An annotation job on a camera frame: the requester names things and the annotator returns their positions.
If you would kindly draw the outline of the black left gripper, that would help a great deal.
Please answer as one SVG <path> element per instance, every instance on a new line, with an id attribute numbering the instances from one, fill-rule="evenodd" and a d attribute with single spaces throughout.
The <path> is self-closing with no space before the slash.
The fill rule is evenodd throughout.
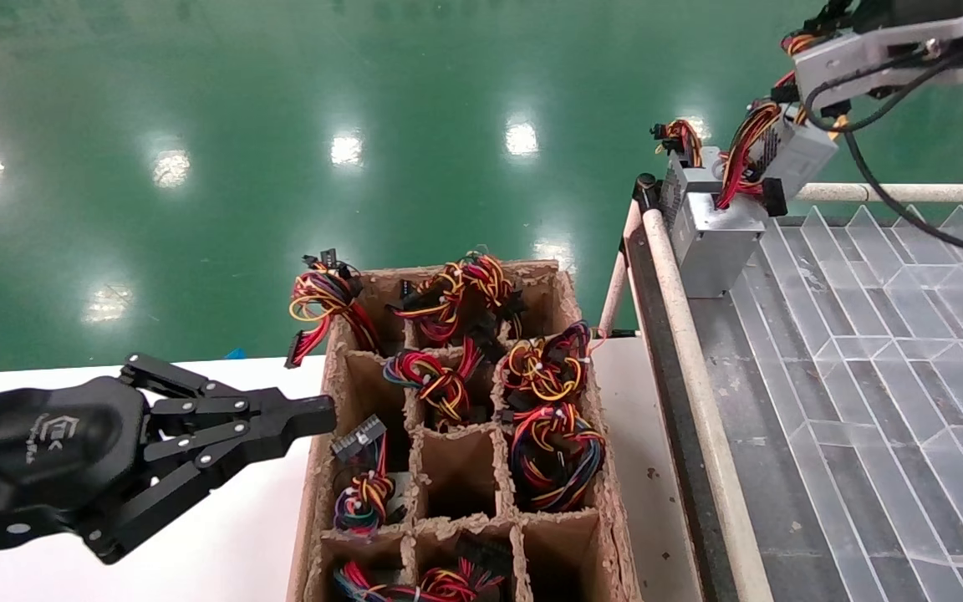
<path id="1" fill-rule="evenodd" d="M 195 434 L 142 446 L 149 414 Z M 241 391 L 143 354 L 119 378 L 0 391 L 0 551 L 71 533 L 118 563 L 244 467 L 336 427 L 331 396 Z"/>

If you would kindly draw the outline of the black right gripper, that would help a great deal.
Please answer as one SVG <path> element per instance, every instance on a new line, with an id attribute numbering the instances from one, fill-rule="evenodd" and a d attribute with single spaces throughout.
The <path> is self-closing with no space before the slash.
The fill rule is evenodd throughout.
<path id="1" fill-rule="evenodd" d="M 827 1 L 819 33 L 857 33 L 963 17 L 963 1 Z"/>

